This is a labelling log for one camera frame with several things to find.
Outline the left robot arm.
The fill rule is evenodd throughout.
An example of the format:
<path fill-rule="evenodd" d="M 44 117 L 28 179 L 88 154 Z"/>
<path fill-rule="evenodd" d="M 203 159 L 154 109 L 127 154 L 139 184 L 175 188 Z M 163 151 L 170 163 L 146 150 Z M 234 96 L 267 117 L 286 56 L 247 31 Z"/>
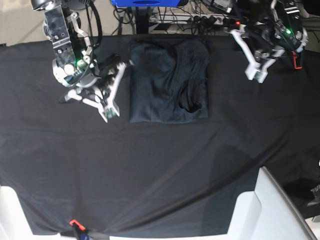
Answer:
<path fill-rule="evenodd" d="M 261 68 L 291 54 L 294 68 L 302 68 L 308 33 L 294 0 L 232 0 L 228 12 L 237 17 L 228 31 L 249 64 Z"/>

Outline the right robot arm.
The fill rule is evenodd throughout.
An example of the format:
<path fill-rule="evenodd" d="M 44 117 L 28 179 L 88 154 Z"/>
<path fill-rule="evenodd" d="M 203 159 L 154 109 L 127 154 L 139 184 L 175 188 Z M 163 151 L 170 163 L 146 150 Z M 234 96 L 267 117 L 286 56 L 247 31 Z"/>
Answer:
<path fill-rule="evenodd" d="M 116 93 L 116 78 L 127 67 L 118 54 L 108 56 L 99 63 L 95 50 L 102 43 L 102 25 L 98 10 L 92 0 L 80 0 L 85 10 L 92 10 L 98 30 L 81 27 L 79 13 L 70 7 L 68 0 L 33 0 L 34 11 L 44 12 L 43 31 L 51 41 L 55 58 L 52 71 L 55 79 L 69 91 L 60 103 L 83 102 L 106 107 Z"/>

